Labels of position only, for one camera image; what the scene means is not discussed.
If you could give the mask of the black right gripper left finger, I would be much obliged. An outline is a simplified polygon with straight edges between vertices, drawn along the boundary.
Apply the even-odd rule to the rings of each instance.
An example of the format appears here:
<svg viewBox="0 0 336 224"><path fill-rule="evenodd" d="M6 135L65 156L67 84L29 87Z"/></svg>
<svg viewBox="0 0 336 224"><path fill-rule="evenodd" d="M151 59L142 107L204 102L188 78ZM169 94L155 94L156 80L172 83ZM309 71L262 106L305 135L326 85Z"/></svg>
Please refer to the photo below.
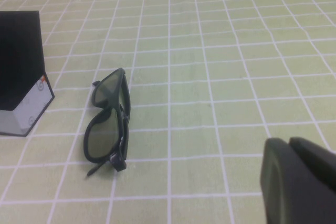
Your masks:
<svg viewBox="0 0 336 224"><path fill-rule="evenodd" d="M319 181L289 141L265 141L260 185L267 223L335 223L335 185Z"/></svg>

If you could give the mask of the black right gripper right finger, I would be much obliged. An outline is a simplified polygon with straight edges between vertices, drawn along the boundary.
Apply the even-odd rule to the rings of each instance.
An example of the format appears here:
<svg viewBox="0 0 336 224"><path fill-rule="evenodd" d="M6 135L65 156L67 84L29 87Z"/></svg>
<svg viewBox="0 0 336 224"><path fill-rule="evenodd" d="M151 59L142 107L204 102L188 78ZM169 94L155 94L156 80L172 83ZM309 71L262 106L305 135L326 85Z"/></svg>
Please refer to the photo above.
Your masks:
<svg viewBox="0 0 336 224"><path fill-rule="evenodd" d="M291 137L289 145L319 181L335 185L335 154L302 137Z"/></svg>

